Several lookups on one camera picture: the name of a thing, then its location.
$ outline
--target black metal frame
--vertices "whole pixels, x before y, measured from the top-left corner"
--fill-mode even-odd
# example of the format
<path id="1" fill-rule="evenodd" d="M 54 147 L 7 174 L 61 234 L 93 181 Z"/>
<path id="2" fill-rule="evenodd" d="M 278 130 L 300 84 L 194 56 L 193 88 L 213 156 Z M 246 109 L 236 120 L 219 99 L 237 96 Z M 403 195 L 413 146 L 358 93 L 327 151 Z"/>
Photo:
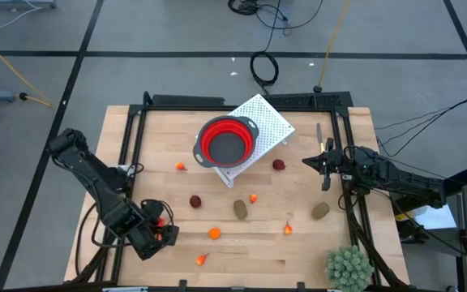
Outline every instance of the black metal frame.
<path id="1" fill-rule="evenodd" d="M 332 129 L 334 133 L 334 141 L 336 148 L 342 148 L 343 145 L 341 143 L 341 133 L 340 133 L 340 125 L 338 122 L 338 116 L 342 118 L 344 123 L 345 135 L 347 139 L 348 145 L 354 145 L 353 139 L 353 132 L 350 125 L 349 120 L 349 111 L 348 107 L 352 106 L 352 99 L 350 98 L 350 94 L 348 92 L 331 92 L 331 93 L 321 93 L 321 94 L 297 94 L 297 95 L 272 95 L 272 96 L 265 96 L 265 98 L 275 107 L 277 111 L 286 112 L 286 111 L 293 111 L 293 112 L 320 112 L 320 113 L 329 113 L 331 115 L 331 122 L 332 122 Z M 119 164 L 126 163 L 126 154 L 129 148 L 129 143 L 131 139 L 131 132 L 133 127 L 133 122 L 137 115 L 139 115 L 139 125 L 136 132 L 136 140 L 135 140 L 135 147 L 132 153 L 132 164 L 136 164 L 139 161 L 139 153 L 141 149 L 142 138 L 144 136 L 144 127 L 145 127 L 145 120 L 147 117 L 147 112 L 152 110 L 193 110 L 193 111 L 231 111 L 237 108 L 236 105 L 160 105 L 154 104 L 152 102 L 151 97 L 148 95 L 147 92 L 144 93 L 144 103 L 142 105 L 130 105 L 129 112 L 127 115 L 126 121 L 126 129 L 124 132 L 123 140 L 122 140 L 122 149 L 120 151 L 120 157 L 118 159 Z M 126 195 L 127 197 L 131 198 L 132 192 L 134 188 L 134 180 L 132 181 L 131 191 L 128 192 Z M 350 193 L 348 192 L 347 186 L 342 182 L 342 190 L 344 192 L 344 200 L 345 205 L 351 205 L 351 198 Z M 358 204 L 360 209 L 360 216 L 362 219 L 362 228 L 367 234 L 369 240 L 372 243 L 372 232 L 371 232 L 371 224 L 368 217 L 368 212 L 366 208 L 366 202 L 364 197 L 358 198 Z M 349 219 L 349 209 L 346 210 L 346 216 Z M 358 238 L 356 234 L 349 229 L 349 236 L 350 242 L 352 245 L 358 246 Z M 120 247 L 117 249 L 117 252 L 114 257 L 114 263 L 112 267 L 112 274 L 111 274 L 111 282 L 118 283 L 118 278 L 120 274 L 120 268 L 122 263 L 122 253 L 123 248 Z M 101 261 L 100 265 L 96 271 L 96 278 L 95 281 L 103 281 L 105 266 L 106 266 L 106 257 Z M 375 267 L 374 263 L 372 266 L 375 268 L 375 273 L 372 276 L 372 280 L 374 286 L 381 286 L 381 279 L 379 276 L 379 271 Z M 303 286 L 303 283 L 299 282 L 298 287 Z M 178 287 L 149 287 L 149 290 L 176 290 Z M 217 290 L 217 291 L 225 291 L 230 290 L 230 288 L 188 288 L 188 290 L 197 289 L 197 290 Z M 263 289 L 264 291 L 289 291 L 289 289 Z"/>

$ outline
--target wooden table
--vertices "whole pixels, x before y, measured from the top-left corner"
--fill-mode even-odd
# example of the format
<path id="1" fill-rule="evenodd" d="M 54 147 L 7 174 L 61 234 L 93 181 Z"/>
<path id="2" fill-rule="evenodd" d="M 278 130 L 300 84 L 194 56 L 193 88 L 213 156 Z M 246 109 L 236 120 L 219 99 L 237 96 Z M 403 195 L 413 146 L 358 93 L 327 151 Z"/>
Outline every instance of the wooden table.
<path id="1" fill-rule="evenodd" d="M 96 155 L 108 165 L 116 165 L 118 161 L 127 111 L 128 106 L 107 109 Z M 349 113 L 354 143 L 378 149 L 369 109 L 350 108 Z M 149 260 L 140 260 L 135 251 L 127 247 L 118 284 L 177 286 L 180 279 L 187 279 L 188 286 L 290 288 L 304 281 L 307 288 L 330 287 L 323 273 L 326 253 L 335 247 L 350 245 L 347 218 L 336 203 L 341 195 L 341 180 L 333 175 L 331 189 L 322 192 L 321 177 L 301 162 L 305 157 L 319 154 L 317 122 L 322 126 L 324 142 L 332 137 L 330 115 L 282 113 L 296 129 L 288 145 L 276 146 L 239 175 L 235 187 L 229 189 L 212 169 L 200 167 L 191 154 L 195 135 L 202 125 L 222 114 L 225 113 L 148 112 L 139 157 L 145 170 L 137 176 L 132 199 L 136 203 L 146 198 L 169 203 L 180 233 L 174 247 L 163 249 Z M 345 144 L 341 119 L 339 124 Z M 285 162 L 285 170 L 277 172 L 272 168 L 272 161 L 277 158 Z M 188 171 L 177 171 L 174 164 L 178 161 L 183 162 Z M 259 197 L 255 204 L 249 202 L 252 193 Z M 191 195 L 201 197 L 201 208 L 193 209 L 189 205 Z M 234 215 L 235 200 L 246 202 L 248 217 L 245 221 L 237 220 Z M 331 212 L 322 220 L 313 221 L 311 209 L 323 201 L 331 206 Z M 371 193 L 366 202 L 376 249 L 396 275 L 408 283 L 389 200 Z M 92 203 L 92 197 L 87 194 L 81 218 Z M 82 267 L 97 250 L 89 240 L 95 220 L 96 213 L 93 213 L 84 228 L 80 252 Z M 293 227 L 293 233 L 288 236 L 283 234 L 286 221 Z M 222 236 L 218 240 L 208 237 L 213 227 L 221 229 Z M 75 243 L 76 238 L 66 270 L 67 280 L 75 276 Z M 210 255 L 206 263 L 196 265 L 195 258 L 207 253 Z M 111 251 L 108 263 L 113 256 Z M 106 272 L 109 278 L 110 264 Z"/>

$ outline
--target white perforated board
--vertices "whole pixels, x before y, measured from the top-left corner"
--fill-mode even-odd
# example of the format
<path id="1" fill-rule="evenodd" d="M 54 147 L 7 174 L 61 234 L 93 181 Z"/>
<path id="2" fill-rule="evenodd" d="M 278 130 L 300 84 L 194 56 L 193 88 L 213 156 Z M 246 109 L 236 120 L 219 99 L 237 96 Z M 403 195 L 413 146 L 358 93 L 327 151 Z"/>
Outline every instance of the white perforated board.
<path id="1" fill-rule="evenodd" d="M 254 164 L 264 154 L 291 135 L 295 129 L 260 94 L 252 97 L 228 115 L 251 118 L 259 128 L 255 150 L 243 164 L 233 168 L 214 167 L 228 187 L 233 186 L 234 178 Z"/>

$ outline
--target succulent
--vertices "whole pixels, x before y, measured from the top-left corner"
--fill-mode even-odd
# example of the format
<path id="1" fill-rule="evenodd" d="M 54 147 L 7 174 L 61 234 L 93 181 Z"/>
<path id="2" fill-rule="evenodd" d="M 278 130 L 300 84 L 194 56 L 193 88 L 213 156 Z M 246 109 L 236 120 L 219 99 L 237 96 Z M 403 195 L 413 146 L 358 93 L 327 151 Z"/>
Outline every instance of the succulent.
<path id="1" fill-rule="evenodd" d="M 356 246 L 331 250 L 325 264 L 329 283 L 343 292 L 362 292 L 371 283 L 374 269 Z"/>

